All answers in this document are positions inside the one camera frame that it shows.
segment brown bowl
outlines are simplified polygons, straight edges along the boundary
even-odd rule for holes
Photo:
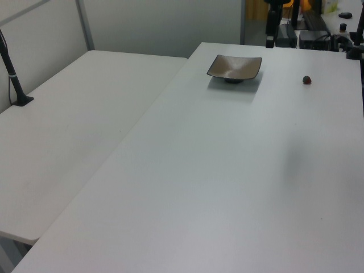
[[[207,74],[237,84],[258,75],[262,58],[244,58],[217,55]]]

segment tabletop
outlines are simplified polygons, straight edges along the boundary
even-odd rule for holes
[[[202,43],[14,273],[362,273],[363,137],[359,61]]]
[[[339,33],[340,24],[342,23],[347,24],[347,32],[357,32],[362,6],[360,0],[340,0],[337,11],[322,14],[322,18],[332,34]],[[340,13],[352,13],[353,17],[343,19],[338,16]]]
[[[186,59],[90,51],[0,115],[0,235],[33,245]]]

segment black cable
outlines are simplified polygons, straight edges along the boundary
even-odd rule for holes
[[[323,36],[321,36],[321,37],[318,37],[316,40],[314,40],[313,42],[312,42],[312,45],[311,45],[311,48],[310,48],[310,50],[312,50],[313,49],[313,46],[315,45],[315,42],[317,42],[318,40],[320,40],[320,39],[322,39],[322,38],[324,38],[324,37],[326,37],[326,39],[328,38],[328,37],[331,37],[331,35],[329,35],[329,34],[325,34],[325,35],[323,35]]]
[[[9,78],[9,88],[8,88],[8,94],[9,94],[9,103],[10,105],[13,105],[13,103],[11,102],[11,98],[10,98],[10,77]]]

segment small brown ball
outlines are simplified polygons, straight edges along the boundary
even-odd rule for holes
[[[312,83],[312,80],[311,80],[311,78],[309,76],[304,76],[302,81],[303,81],[304,84],[311,84]]]

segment black stand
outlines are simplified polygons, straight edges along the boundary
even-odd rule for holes
[[[27,97],[22,89],[22,86],[20,85],[18,76],[15,73],[15,69],[14,66],[10,60],[10,56],[9,56],[9,52],[7,50],[7,46],[5,44],[5,40],[2,36],[2,33],[0,31],[0,54],[2,57],[2,60],[4,61],[4,64],[6,66],[6,70],[9,74],[10,80],[13,83],[16,95],[18,97],[17,101],[15,101],[13,103],[13,105],[16,106],[24,106],[27,105],[29,102],[31,102],[32,100],[34,100],[34,98],[32,97]]]
[[[271,5],[271,8],[269,9],[268,12],[267,27],[266,27],[266,34],[267,34],[266,48],[273,48],[275,40],[277,39],[278,35],[278,27],[282,19],[283,4],[289,3],[290,0],[264,0],[264,1]]]
[[[364,47],[360,45],[360,42],[361,42],[361,37],[363,36],[363,32],[364,32],[364,4],[363,4],[363,8],[362,8],[362,14],[360,15],[360,20],[359,20],[357,34],[355,37],[355,42],[354,42],[352,49],[350,49],[346,54],[347,59],[349,59],[349,60],[361,60],[362,59],[362,53],[364,53]]]

